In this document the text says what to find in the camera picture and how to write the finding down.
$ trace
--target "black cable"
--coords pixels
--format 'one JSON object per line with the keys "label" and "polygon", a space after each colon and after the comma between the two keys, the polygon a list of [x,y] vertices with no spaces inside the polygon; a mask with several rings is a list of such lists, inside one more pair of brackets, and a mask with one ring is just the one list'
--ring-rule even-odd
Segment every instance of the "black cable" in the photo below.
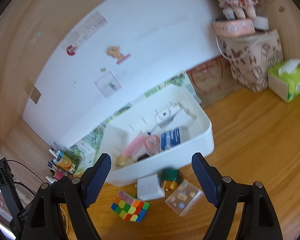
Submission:
{"label": "black cable", "polygon": [[35,196],[35,193],[34,193],[29,187],[27,187],[25,184],[23,184],[23,183],[21,183],[21,182],[17,182],[17,181],[15,181],[15,182],[13,182],[13,183],[14,183],[14,184],[21,185],[22,187],[24,187],[24,188],[26,188],[28,191],[30,191],[30,192],[32,193],[32,195]]}
{"label": "black cable", "polygon": [[20,165],[22,165],[22,166],[24,166],[26,169],[28,169],[31,173],[33,173],[35,176],[37,176],[37,178],[38,178],[39,180],[41,180],[42,183],[44,183],[44,181],[43,181],[42,179],[40,179],[40,177],[39,177],[37,174],[35,174],[33,171],[31,171],[27,166],[23,165],[22,163],[17,162],[17,161],[15,161],[15,160],[7,160],[7,162],[15,162],[15,163],[19,163]]}

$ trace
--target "blue box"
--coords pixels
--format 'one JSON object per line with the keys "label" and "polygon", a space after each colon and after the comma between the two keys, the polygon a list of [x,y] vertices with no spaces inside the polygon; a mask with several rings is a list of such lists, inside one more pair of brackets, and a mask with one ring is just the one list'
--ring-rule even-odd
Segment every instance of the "blue box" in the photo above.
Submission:
{"label": "blue box", "polygon": [[161,134],[161,150],[165,151],[181,143],[179,127]]}

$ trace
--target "white wall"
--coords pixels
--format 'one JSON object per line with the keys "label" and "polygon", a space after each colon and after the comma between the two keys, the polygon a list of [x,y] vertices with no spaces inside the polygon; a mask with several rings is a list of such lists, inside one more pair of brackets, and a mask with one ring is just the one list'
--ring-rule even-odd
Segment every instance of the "white wall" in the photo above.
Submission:
{"label": "white wall", "polygon": [[[89,15],[95,11],[108,23],[74,56],[61,42],[35,84],[42,96],[26,105],[23,119],[50,145],[70,147],[145,91],[219,54],[211,26],[220,15],[215,1],[106,0]],[[106,54],[110,45],[131,57],[117,65]],[[101,68],[122,86],[110,98],[94,84]]]}

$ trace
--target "gift bag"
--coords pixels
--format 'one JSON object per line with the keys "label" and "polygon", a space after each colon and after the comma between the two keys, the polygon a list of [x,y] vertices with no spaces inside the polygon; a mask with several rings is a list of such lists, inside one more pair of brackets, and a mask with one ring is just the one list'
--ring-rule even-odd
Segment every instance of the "gift bag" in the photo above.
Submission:
{"label": "gift bag", "polygon": [[223,37],[222,44],[227,56],[233,59],[230,61],[232,77],[253,92],[268,87],[268,68],[283,61],[277,30],[237,38]]}

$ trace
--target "pink tin box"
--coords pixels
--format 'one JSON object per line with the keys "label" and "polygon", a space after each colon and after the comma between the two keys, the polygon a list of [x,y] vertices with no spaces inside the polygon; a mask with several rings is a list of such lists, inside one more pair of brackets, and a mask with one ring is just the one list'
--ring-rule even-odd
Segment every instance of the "pink tin box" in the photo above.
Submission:
{"label": "pink tin box", "polygon": [[213,25],[217,35],[221,37],[238,37],[256,33],[251,19],[216,21]]}

